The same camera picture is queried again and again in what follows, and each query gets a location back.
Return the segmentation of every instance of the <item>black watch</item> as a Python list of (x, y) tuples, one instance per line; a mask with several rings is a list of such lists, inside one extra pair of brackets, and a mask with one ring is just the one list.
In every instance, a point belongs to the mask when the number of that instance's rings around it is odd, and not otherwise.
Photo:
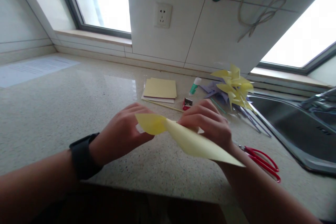
[(94, 162), (89, 150), (89, 144), (98, 135), (99, 132), (88, 135), (69, 146), (72, 153), (72, 162), (79, 180), (89, 179), (103, 168), (103, 166), (99, 166)]

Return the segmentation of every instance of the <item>window frame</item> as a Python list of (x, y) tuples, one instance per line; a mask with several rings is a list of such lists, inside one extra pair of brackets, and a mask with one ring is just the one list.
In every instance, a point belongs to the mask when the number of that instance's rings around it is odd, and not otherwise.
[(281, 72), (289, 72), (293, 74), (308, 75), (323, 63), (336, 55), (336, 42), (330, 45), (327, 49), (309, 61), (304, 67), (298, 68), (294, 66), (280, 65), (276, 63), (260, 61), (257, 65), (259, 68), (266, 68)]
[(72, 16), (72, 19), (75, 23), (77, 30), (83, 30), (83, 31), (93, 32), (93, 33), (100, 33), (100, 34), (105, 34), (105, 35), (110, 35), (110, 36), (115, 36), (115, 37), (121, 37), (125, 39), (132, 39), (131, 33), (126, 32), (126, 31), (108, 29), (105, 27), (85, 24), (84, 18), (79, 9), (77, 0), (65, 0), (65, 1), (66, 1), (66, 4), (68, 6), (68, 9), (70, 11), (70, 14)]

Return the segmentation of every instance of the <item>small red box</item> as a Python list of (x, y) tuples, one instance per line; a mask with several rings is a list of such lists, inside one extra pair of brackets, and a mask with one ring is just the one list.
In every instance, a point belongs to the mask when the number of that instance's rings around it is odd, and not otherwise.
[(191, 99), (184, 98), (182, 109), (188, 110), (191, 108), (192, 105), (193, 105), (193, 101)]

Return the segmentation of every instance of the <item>hand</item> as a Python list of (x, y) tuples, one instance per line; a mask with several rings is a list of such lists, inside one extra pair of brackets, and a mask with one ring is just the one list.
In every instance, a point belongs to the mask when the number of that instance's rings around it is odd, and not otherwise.
[(90, 154), (98, 165), (105, 165), (152, 140), (153, 135), (139, 133), (135, 114), (153, 113), (139, 103), (133, 103), (117, 113), (103, 131), (90, 143)]
[(229, 124), (209, 99), (201, 100), (184, 112), (178, 123), (191, 129), (200, 127), (204, 130), (203, 136), (225, 150), (232, 145)]

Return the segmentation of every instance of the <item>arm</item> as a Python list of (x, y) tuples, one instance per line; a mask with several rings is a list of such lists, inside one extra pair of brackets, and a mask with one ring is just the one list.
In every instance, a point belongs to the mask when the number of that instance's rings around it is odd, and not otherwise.
[(321, 223), (232, 143), (227, 120), (210, 100), (202, 100), (188, 109), (179, 123), (185, 127), (201, 127), (205, 137), (246, 166), (217, 162), (250, 223)]
[[(151, 111), (134, 103), (120, 111), (90, 143), (90, 153), (98, 165), (118, 159), (153, 139), (139, 133), (135, 113)], [(0, 177), (0, 223), (26, 223), (61, 195), (78, 184), (65, 150)]]

